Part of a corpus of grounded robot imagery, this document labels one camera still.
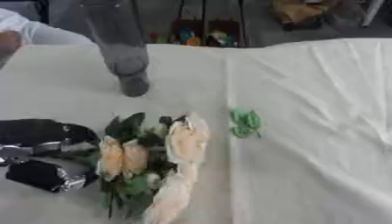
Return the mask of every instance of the colorful objects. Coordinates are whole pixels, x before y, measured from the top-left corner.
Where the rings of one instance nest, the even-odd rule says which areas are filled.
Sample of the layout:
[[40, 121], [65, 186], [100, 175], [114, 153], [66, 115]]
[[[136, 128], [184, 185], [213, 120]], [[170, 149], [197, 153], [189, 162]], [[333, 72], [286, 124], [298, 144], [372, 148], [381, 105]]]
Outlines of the colorful objects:
[[198, 37], [189, 38], [186, 41], [187, 46], [201, 46], [201, 39]]
[[212, 31], [208, 35], [209, 46], [220, 46], [220, 47], [233, 47], [238, 46], [235, 42], [235, 38], [232, 35], [228, 35], [224, 31]]

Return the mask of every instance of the green leaf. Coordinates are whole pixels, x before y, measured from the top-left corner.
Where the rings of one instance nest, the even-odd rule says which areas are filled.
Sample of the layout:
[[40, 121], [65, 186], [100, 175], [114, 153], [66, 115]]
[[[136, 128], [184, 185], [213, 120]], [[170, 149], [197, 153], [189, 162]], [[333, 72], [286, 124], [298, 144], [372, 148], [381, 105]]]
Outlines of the green leaf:
[[251, 110], [245, 115], [244, 121], [245, 124], [253, 130], [260, 129], [262, 126], [262, 119], [260, 119], [260, 116], [254, 110]]
[[124, 189], [129, 195], [137, 195], [149, 191], [147, 178], [144, 175], [135, 176], [125, 179], [126, 188]]
[[152, 204], [154, 195], [152, 193], [140, 193], [138, 195], [132, 196], [126, 202], [128, 207], [127, 217], [140, 217], [143, 215], [144, 211]]
[[120, 129], [120, 117], [115, 117], [109, 124], [108, 127], [105, 129], [105, 134], [107, 136], [117, 138], [118, 131]]
[[134, 114], [121, 122], [122, 130], [139, 131], [145, 118], [145, 113]]
[[146, 148], [153, 146], [164, 146], [165, 140], [155, 133], [147, 132], [144, 136], [137, 139], [138, 143]]
[[145, 113], [138, 113], [123, 120], [118, 131], [118, 140], [121, 143], [126, 143], [135, 139], [140, 132], [140, 126], [142, 126], [144, 118]]
[[112, 183], [110, 183], [110, 182], [104, 180], [103, 178], [101, 178], [101, 192], [103, 192], [103, 193], [110, 193], [111, 184]]
[[236, 126], [232, 128], [232, 132], [239, 138], [245, 138], [250, 136], [253, 133], [253, 130], [244, 126]]

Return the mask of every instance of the wrinkled fabric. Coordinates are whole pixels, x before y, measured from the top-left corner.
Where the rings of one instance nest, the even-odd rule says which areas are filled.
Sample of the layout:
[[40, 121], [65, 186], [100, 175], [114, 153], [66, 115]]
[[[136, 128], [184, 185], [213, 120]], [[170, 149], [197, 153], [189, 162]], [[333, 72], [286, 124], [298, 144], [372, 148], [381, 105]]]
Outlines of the wrinkled fabric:
[[[113, 114], [196, 111], [211, 141], [189, 207], [174, 223], [392, 223], [392, 40], [243, 50], [150, 45], [149, 54], [153, 87], [129, 98], [92, 46], [22, 48], [0, 72], [0, 102], [13, 99], [0, 118], [103, 130]], [[261, 139], [231, 136], [234, 107], [260, 115]], [[0, 216], [4, 223], [105, 223], [88, 190], [54, 198], [5, 181]]]

